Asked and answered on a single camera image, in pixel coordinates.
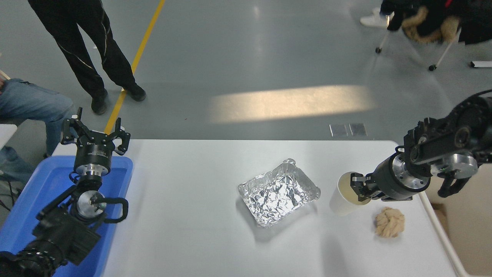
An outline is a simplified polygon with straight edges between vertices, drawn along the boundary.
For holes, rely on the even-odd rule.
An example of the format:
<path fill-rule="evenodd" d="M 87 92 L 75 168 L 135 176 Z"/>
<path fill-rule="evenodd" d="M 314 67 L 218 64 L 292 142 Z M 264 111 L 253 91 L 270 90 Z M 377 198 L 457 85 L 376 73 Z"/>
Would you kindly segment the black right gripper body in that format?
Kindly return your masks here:
<path fill-rule="evenodd" d="M 392 162 L 395 156 L 396 154 L 392 154 L 392 156 L 381 162 L 371 174 L 371 179 L 378 187 L 378 190 L 385 195 L 381 197 L 384 200 L 396 200 L 395 173 L 392 170 Z"/>

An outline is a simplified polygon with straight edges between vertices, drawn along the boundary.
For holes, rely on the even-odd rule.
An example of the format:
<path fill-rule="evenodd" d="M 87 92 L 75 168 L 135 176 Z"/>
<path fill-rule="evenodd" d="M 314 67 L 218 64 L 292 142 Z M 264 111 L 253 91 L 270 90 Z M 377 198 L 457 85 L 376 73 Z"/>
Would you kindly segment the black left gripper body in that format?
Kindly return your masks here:
<path fill-rule="evenodd" d="M 115 145 L 103 133 L 79 135 L 76 144 L 75 167 L 88 164 L 111 166 Z"/>

